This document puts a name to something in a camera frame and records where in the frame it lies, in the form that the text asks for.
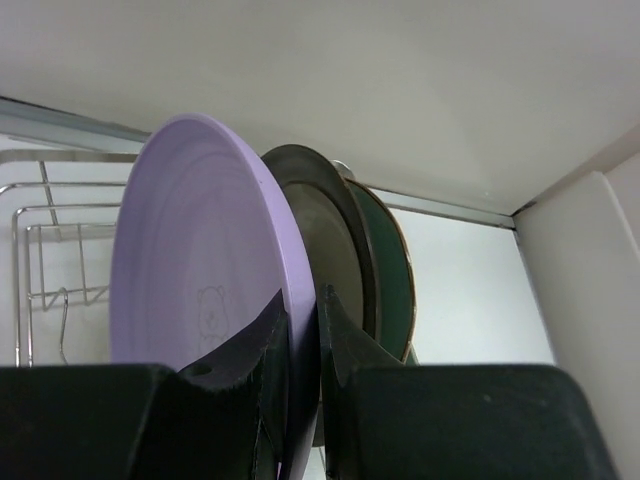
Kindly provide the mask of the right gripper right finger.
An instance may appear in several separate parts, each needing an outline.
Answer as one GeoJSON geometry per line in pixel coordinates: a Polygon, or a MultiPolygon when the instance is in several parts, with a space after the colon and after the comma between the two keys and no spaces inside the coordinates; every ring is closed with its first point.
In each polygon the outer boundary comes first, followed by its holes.
{"type": "Polygon", "coordinates": [[[331,479],[615,479],[590,405],[550,365],[405,366],[318,297],[331,479]]]}

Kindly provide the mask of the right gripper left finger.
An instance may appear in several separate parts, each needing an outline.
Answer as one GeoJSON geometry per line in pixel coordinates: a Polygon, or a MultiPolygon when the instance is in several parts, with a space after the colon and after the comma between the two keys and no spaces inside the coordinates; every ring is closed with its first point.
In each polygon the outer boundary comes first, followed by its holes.
{"type": "Polygon", "coordinates": [[[5,479],[274,479],[286,423],[281,295],[180,371],[159,364],[5,368],[5,479]]]}

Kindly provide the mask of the teal round flower plate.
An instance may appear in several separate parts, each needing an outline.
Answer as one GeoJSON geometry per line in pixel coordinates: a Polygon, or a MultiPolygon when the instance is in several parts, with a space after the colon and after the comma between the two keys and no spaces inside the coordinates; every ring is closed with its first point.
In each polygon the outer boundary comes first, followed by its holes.
{"type": "Polygon", "coordinates": [[[405,364],[417,316],[416,288],[408,245],[390,209],[363,184],[347,182],[366,223],[379,286],[378,341],[405,364]]]}

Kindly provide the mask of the purple plate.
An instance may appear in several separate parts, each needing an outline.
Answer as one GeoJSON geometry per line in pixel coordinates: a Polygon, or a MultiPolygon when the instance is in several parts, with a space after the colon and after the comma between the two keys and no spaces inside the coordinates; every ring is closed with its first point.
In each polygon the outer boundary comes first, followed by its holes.
{"type": "Polygon", "coordinates": [[[304,475],[317,418],[316,294],[300,230],[260,157],[210,116],[170,119],[142,148],[113,247],[115,363],[183,368],[229,345],[276,295],[288,314],[280,475],[304,475]]]}

